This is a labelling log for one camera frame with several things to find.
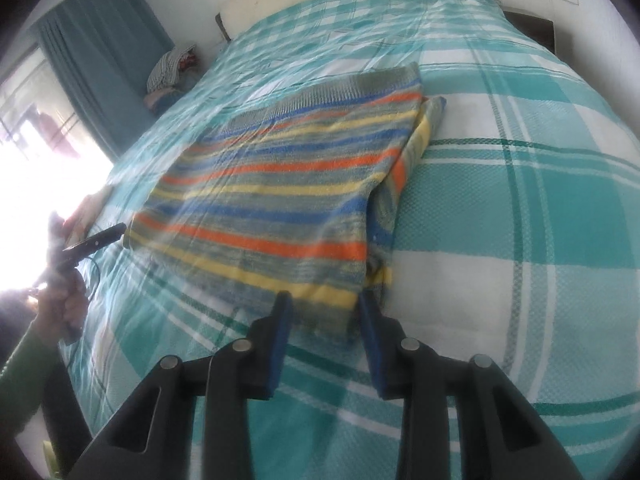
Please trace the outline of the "green sleeve forearm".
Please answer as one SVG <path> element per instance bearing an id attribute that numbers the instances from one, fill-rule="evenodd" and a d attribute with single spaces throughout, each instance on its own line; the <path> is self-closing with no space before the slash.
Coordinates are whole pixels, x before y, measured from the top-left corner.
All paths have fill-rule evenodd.
<path id="1" fill-rule="evenodd" d="M 60 362 L 30 324 L 1 371 L 1 437 L 13 439 L 38 411 L 47 381 Z"/>

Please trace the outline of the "person's left hand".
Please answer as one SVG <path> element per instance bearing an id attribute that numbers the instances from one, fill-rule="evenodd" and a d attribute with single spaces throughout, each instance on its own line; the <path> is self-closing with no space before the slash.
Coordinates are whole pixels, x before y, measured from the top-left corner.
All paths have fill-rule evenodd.
<path id="1" fill-rule="evenodd" d="M 66 344 L 78 341 L 88 313 L 86 292 L 84 278 L 76 269 L 63 273 L 49 270 L 44 274 L 32 325 L 47 347 L 55 348 L 60 341 Z"/>

